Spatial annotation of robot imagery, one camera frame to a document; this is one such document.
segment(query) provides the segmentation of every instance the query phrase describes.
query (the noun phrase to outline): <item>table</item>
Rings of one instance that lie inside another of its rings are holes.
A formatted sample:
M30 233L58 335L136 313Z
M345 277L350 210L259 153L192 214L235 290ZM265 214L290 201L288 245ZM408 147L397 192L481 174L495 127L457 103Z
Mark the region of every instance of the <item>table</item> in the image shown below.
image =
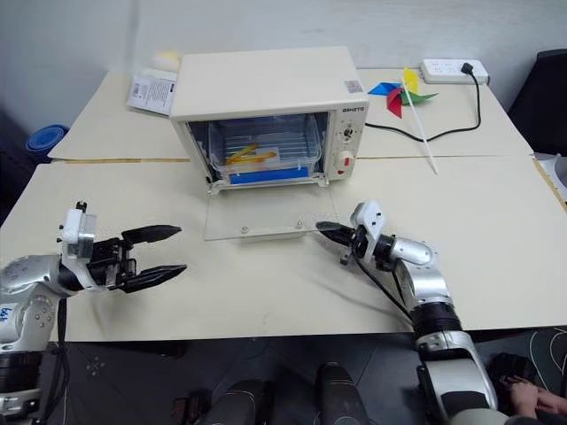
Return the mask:
M359 70L365 89L380 81L396 81L401 70ZM129 77L109 73L66 137L50 152L51 158L100 161L124 159L187 160L188 156L166 117L126 106ZM439 95L417 106L425 131L437 134L476 123L476 96L472 85L425 84L420 93ZM481 127L448 135L431 143L435 156L530 155L532 149L517 132L492 91L480 87ZM413 116L404 108L402 120L385 108L385 97L370 96L368 122L394 126L417 135ZM420 143L393 132L365 128L359 158L426 156Z
M379 199L385 231L426 240L466 329L567 322L567 217L528 156L364 159L330 190L341 221ZM39 166L0 229L0 266L57 249L78 199L97 240L149 224L182 233L134 250L139 267L186 263L173 281L134 294L69 300L69 341L134 341L394 332L394 307L321 235L263 243L205 242L206 188L191 163ZM25 229L33 237L22 238Z

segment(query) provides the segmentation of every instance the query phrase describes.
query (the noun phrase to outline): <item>wall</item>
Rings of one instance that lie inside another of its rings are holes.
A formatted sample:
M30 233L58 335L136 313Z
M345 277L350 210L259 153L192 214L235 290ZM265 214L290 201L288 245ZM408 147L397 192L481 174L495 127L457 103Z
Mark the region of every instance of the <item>wall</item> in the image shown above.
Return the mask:
M71 124L105 70L158 49L344 44L360 67L479 58L508 108L566 22L564 0L0 0L0 107L30 131Z

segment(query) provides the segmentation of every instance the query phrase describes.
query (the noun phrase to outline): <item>white toaster oven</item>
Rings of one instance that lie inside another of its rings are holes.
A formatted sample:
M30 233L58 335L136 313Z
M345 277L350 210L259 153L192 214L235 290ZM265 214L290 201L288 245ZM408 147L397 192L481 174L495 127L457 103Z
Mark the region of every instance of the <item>white toaster oven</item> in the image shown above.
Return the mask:
M221 189L351 175L369 107L345 47L186 55L170 119Z

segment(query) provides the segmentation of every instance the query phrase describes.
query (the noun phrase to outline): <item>floor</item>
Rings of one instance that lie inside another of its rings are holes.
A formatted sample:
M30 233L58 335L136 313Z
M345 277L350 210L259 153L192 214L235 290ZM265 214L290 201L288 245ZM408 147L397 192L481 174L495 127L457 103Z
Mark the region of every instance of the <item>floor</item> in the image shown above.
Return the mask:
M549 357L555 333L541 330L533 339L534 357L551 390L559 389L561 379ZM532 334L479 343L478 350L484 361L498 352L529 357ZM327 361L339 362L350 373L375 423L425 423L423 404L416 395L419 360L410 334L191 341L163 345L162 351L168 350L164 357L142 351L147 347L131 350L78 343L68 347L71 383L65 404L60 404L50 423L64 423L65 406L67 424L173 424L173 400L188 391L207 389L215 400L233 383L259 378L276 384L274 424L312 424L315 374ZM178 358L175 349L181 349ZM563 359L567 337L556 338L553 349L557 361ZM53 356L44 357L46 388Z

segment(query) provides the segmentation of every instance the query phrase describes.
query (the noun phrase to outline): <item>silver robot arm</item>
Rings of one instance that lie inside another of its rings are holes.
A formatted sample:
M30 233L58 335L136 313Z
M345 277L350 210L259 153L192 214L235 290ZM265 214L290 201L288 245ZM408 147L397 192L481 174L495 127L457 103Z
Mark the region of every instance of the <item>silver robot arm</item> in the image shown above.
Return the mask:
M96 216L86 208L78 203L59 227L61 254L16 259L0 272L0 421L40 423L25 420L39 409L39 367L61 298L83 289L143 290L186 268L160 266L136 274L136 260L128 254L135 243L162 240L180 228L138 228L122 232L123 240L95 243Z
M437 252L425 242L384 235L385 217L375 200L359 204L351 223L353 228L333 229L331 223L319 228L329 239L348 245L357 261L370 266L374 260L378 269L392 272L414 328L422 361L417 374L430 414L442 423L463 417L472 417L473 422L458 423L505 423L508 417L496 411L493 385L454 311ZM475 414L459 414L471 410L482 411L478 418L483 419L474 422Z

